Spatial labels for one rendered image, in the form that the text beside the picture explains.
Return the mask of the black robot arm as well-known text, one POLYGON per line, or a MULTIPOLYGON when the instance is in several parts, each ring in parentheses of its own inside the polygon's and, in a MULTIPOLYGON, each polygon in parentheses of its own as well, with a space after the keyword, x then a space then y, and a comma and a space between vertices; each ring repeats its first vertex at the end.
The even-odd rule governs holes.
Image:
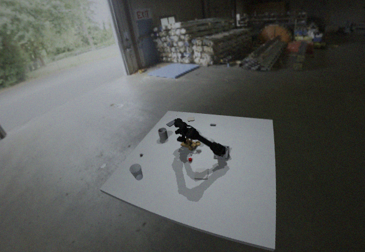
POLYGON ((219 156, 221 154, 225 154, 225 147, 223 145, 216 143, 216 142, 211 142, 211 141, 207 140, 206 138, 202 137, 199 134, 199 132, 196 131, 195 128, 193 128, 190 125, 187 125, 180 118, 179 119, 177 118, 174 121, 175 121, 174 126, 176 128, 179 128, 178 130, 175 131, 176 134, 181 135, 181 131, 182 131, 183 135, 185 135, 187 138, 192 139, 192 140, 198 140, 198 141, 206 144, 207 146, 209 146, 214 154, 219 155, 219 156), (187 127, 191 127, 191 128, 189 128, 188 132, 185 134, 184 130, 187 129, 187 127))

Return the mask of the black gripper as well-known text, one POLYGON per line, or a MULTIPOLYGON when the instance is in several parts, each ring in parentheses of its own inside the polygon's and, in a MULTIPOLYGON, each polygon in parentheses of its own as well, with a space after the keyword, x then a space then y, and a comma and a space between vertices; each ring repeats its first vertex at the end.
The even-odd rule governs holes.
MULTIPOLYGON (((187 128, 187 129, 185 129, 184 130, 184 132, 185 132, 185 134, 188 132, 188 130, 189 130, 189 128, 187 128)), ((180 130, 181 131, 181 130, 180 130)), ((186 143, 186 139, 185 139, 185 135, 183 135, 183 132, 181 131, 181 135, 182 135, 182 137, 180 136, 180 137, 178 137, 177 138, 177 141, 179 141, 179 142, 183 142, 184 144, 186 143)))

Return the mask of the grey cylinder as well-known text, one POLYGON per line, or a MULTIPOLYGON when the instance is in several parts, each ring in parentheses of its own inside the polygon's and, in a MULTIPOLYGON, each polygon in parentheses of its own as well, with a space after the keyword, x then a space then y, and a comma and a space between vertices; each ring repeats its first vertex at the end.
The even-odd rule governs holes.
POLYGON ((158 129, 158 134, 159 134, 159 138, 160 140, 164 141, 168 138, 168 134, 167 134, 167 130, 166 128, 159 128, 158 129))

